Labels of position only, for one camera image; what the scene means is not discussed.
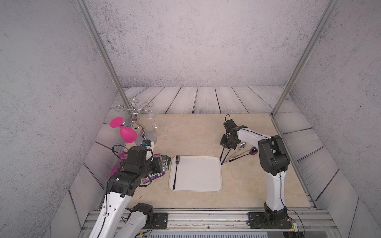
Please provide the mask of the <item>pink handled silver spoon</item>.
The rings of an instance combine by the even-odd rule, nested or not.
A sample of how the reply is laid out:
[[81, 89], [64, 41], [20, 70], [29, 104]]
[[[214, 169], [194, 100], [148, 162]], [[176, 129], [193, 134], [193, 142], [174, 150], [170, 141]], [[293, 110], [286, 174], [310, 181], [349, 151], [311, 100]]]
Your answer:
[[246, 147], [246, 142], [241, 142], [240, 144], [238, 144], [236, 150], [230, 155], [228, 159], [224, 159], [224, 161], [221, 164], [223, 165], [224, 163], [227, 163], [228, 160], [232, 159], [235, 155], [238, 154], [238, 152], [245, 149], [245, 147]]

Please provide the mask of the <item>left aluminium frame post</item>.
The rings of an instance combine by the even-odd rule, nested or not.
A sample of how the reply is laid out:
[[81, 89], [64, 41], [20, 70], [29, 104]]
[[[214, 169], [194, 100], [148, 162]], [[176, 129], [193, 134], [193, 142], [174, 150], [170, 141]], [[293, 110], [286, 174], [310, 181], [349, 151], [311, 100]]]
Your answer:
[[86, 5], [86, 2], [84, 0], [76, 0], [74, 1], [77, 5], [77, 8], [82, 16], [82, 19], [90, 33], [90, 36], [93, 40], [93, 42], [95, 43], [96, 47], [97, 47], [97, 50], [100, 54], [100, 57], [102, 59], [102, 61], [104, 62], [107, 70], [108, 70], [108, 73], [118, 91], [118, 94], [120, 95], [121, 97], [121, 100], [123, 102], [123, 105], [124, 105], [124, 108], [126, 110], [130, 110], [131, 109], [131, 106], [130, 106], [130, 103], [128, 101], [128, 98], [123, 90], [123, 87], [122, 87], [122, 84], [118, 78], [118, 75], [114, 69], [114, 66], [111, 62], [111, 59], [107, 53], [107, 50], [102, 42], [102, 39], [98, 33], [98, 30], [96, 28], [96, 25], [91, 17], [91, 14], [90, 14], [90, 11]]

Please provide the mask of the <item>white plastic tray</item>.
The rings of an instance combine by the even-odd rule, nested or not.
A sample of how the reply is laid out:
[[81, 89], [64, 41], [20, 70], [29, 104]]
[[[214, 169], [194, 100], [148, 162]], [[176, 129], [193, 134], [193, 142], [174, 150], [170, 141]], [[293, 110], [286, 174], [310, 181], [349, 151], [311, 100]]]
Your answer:
[[[169, 174], [169, 189], [173, 190], [176, 157], [172, 158]], [[222, 190], [220, 160], [214, 156], [180, 156], [176, 189], [187, 192], [220, 192]]]

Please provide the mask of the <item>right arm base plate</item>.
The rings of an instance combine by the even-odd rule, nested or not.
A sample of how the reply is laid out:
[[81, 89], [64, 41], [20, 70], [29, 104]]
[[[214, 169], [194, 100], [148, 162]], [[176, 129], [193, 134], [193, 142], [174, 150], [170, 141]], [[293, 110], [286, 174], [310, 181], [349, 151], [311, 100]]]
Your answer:
[[288, 214], [249, 212], [248, 226], [251, 229], [292, 229], [293, 224]]

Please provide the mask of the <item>dark handled purple spoon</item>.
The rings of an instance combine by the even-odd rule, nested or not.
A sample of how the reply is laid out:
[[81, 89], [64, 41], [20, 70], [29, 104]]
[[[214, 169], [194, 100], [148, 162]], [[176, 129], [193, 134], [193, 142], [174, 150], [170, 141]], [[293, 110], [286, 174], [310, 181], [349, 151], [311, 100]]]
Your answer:
[[238, 156], [233, 157], [232, 159], [229, 160], [229, 162], [233, 162], [233, 161], [235, 161], [235, 160], [237, 160], [239, 158], [242, 158], [242, 157], [245, 157], [245, 156], [248, 156], [248, 155], [256, 155], [257, 153], [258, 153], [258, 149], [253, 147], [251, 150], [249, 150], [249, 151], [247, 151], [245, 153], [242, 153], [242, 154], [240, 154]]

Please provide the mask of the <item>purple metal spoon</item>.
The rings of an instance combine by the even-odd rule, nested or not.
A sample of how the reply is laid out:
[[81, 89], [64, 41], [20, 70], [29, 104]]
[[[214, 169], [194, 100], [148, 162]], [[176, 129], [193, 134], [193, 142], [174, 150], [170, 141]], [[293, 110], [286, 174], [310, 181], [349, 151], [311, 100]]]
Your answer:
[[222, 148], [222, 152], [221, 152], [220, 157], [219, 157], [220, 161], [222, 161], [222, 156], [223, 156], [224, 150], [225, 150], [225, 147]]

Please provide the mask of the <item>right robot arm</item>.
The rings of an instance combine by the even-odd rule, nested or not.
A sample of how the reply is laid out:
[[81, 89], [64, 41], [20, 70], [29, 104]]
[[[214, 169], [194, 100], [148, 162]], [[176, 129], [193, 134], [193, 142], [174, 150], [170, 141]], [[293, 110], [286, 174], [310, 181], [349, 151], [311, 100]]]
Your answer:
[[282, 138], [265, 136], [246, 126], [238, 126], [232, 119], [224, 122], [226, 133], [220, 144], [235, 149], [241, 142], [254, 146], [259, 155], [260, 166], [267, 174], [267, 199], [264, 212], [250, 218], [251, 228], [290, 228], [290, 218], [284, 201], [285, 176], [290, 164]]

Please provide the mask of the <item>aluminium frame post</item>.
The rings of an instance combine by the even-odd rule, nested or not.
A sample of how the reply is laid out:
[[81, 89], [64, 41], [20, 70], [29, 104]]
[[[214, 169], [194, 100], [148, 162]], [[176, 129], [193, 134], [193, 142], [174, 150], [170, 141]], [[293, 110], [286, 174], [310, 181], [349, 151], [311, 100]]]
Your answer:
[[324, 30], [326, 26], [328, 25], [330, 19], [332, 18], [337, 5], [339, 1], [338, 0], [330, 0], [327, 3], [327, 6], [322, 13], [322, 16], [320, 20], [318, 21], [316, 28], [314, 29], [303, 53], [301, 54], [301, 57], [299, 58], [294, 70], [292, 71], [284, 89], [283, 92], [280, 95], [279, 100], [277, 101], [275, 108], [271, 112], [271, 117], [274, 119], [276, 115], [280, 112], [281, 107], [283, 106], [284, 101], [286, 100], [287, 95], [290, 93], [291, 89], [295, 85], [300, 73], [302, 72], [305, 64], [307, 63], [310, 55], [312, 54], [314, 47], [316, 43], [318, 42], [319, 38], [324, 33]]
[[74, 1], [77, 5], [77, 8], [82, 16], [82, 19], [90, 33], [90, 36], [93, 40], [93, 42], [95, 43], [96, 47], [97, 47], [97, 50], [100, 54], [100, 57], [102, 59], [102, 61], [104, 62], [107, 70], [108, 70], [108, 73], [118, 91], [118, 94], [120, 95], [121, 97], [121, 100], [123, 102], [123, 105], [124, 105], [124, 108], [126, 110], [130, 110], [131, 109], [131, 106], [130, 106], [130, 103], [128, 101], [128, 98], [123, 90], [123, 87], [122, 87], [122, 84], [118, 78], [118, 75], [114, 69], [114, 66], [111, 62], [111, 59], [107, 53], [107, 50], [102, 42], [102, 39], [98, 33], [98, 30], [96, 28], [96, 25], [91, 17], [91, 14], [90, 14], [90, 11], [86, 5], [86, 2], [84, 0], [76, 0]]

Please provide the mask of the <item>pink plastic wine glass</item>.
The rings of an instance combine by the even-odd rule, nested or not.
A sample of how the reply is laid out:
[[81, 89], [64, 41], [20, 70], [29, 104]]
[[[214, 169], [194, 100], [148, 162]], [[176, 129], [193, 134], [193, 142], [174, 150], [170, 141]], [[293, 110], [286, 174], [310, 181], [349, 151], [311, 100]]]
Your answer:
[[122, 117], [113, 118], [110, 122], [111, 128], [119, 128], [120, 136], [126, 143], [133, 143], [137, 140], [138, 134], [129, 127], [124, 127], [124, 119]]

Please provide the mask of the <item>right aluminium frame post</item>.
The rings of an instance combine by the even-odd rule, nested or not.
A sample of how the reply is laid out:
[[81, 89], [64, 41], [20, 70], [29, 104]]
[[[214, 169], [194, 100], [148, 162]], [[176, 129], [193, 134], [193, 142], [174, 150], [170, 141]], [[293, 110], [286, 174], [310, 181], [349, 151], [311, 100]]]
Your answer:
[[322, 13], [322, 16], [320, 20], [318, 21], [316, 28], [314, 29], [303, 53], [301, 54], [301, 57], [299, 58], [294, 70], [292, 71], [284, 89], [283, 92], [280, 95], [279, 100], [277, 101], [275, 108], [271, 112], [271, 117], [274, 119], [276, 115], [280, 112], [281, 107], [283, 106], [284, 101], [286, 100], [287, 95], [290, 93], [291, 89], [295, 85], [300, 73], [302, 72], [305, 64], [307, 63], [310, 55], [312, 54], [314, 47], [316, 43], [318, 42], [319, 38], [324, 33], [324, 30], [326, 26], [328, 25], [330, 19], [332, 18], [337, 5], [339, 1], [338, 0], [330, 0], [327, 3], [327, 6]]

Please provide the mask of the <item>blue handled fork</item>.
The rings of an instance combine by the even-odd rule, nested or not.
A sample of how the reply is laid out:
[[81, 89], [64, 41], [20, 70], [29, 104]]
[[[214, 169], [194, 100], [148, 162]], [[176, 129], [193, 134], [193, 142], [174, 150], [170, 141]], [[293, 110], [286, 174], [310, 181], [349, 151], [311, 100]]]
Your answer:
[[231, 151], [232, 148], [229, 148], [229, 150], [227, 151], [226, 155], [224, 158], [222, 158], [222, 161], [220, 162], [220, 165], [223, 165], [227, 159], [227, 157], [229, 156], [230, 154], [230, 151]]

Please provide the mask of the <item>aluminium front rail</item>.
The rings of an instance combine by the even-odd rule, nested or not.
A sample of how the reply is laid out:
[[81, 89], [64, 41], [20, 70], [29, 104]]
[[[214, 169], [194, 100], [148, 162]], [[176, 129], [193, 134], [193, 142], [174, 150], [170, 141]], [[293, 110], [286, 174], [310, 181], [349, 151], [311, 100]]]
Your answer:
[[157, 209], [167, 213], [167, 228], [152, 230], [149, 238], [339, 238], [340, 232], [326, 210], [292, 208], [294, 229], [252, 229], [248, 214], [259, 208]]

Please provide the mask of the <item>purple metal fork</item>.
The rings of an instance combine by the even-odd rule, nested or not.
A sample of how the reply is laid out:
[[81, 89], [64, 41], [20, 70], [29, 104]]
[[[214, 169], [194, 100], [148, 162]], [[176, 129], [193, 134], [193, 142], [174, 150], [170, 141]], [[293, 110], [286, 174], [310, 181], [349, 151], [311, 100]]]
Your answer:
[[176, 189], [176, 180], [177, 180], [177, 171], [178, 171], [178, 165], [180, 163], [180, 155], [176, 156], [176, 169], [175, 169], [175, 177], [174, 177], [174, 182], [173, 182], [173, 190]]

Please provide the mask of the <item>clear wine glass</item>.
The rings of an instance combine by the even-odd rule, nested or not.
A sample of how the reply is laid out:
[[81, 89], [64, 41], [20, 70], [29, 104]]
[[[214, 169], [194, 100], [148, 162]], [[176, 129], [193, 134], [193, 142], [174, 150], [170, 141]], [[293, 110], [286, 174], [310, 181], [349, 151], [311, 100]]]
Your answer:
[[153, 111], [149, 111], [147, 112], [146, 117], [149, 121], [152, 122], [151, 128], [154, 135], [160, 136], [162, 134], [162, 126], [157, 120], [157, 114]]

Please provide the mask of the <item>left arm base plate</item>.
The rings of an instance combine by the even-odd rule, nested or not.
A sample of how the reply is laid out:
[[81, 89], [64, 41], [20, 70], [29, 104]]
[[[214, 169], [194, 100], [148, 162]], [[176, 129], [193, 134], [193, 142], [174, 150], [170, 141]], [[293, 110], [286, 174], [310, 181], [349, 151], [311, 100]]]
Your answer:
[[149, 213], [143, 230], [165, 230], [168, 226], [168, 213]]

